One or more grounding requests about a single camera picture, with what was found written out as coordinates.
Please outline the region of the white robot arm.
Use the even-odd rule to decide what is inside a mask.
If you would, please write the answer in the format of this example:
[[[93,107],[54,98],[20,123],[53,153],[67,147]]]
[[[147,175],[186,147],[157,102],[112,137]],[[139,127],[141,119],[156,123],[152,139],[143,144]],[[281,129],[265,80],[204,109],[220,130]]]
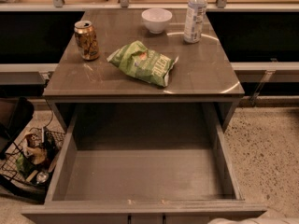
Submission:
[[[299,217],[246,218],[242,220],[215,218],[209,221],[207,224],[299,224]]]

